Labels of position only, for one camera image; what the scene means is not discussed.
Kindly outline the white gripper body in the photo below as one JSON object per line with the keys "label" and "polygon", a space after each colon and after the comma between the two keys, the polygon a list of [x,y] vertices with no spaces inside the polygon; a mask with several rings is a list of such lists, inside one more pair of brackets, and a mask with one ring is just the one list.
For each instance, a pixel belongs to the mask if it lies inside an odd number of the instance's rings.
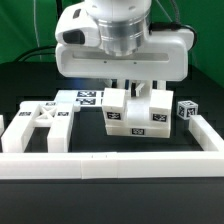
{"label": "white gripper body", "polygon": [[65,77],[181,81],[193,44],[189,29],[152,31],[136,52],[120,57],[97,47],[57,44],[56,63]]}

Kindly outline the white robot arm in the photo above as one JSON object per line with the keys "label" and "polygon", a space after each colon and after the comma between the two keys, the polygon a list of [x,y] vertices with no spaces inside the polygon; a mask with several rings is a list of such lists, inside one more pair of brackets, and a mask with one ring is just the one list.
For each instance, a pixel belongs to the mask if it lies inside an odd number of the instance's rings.
{"label": "white robot arm", "polygon": [[109,79],[114,87],[181,81],[195,35],[177,24],[152,24],[152,0],[84,0],[56,26],[56,63],[66,77]]}

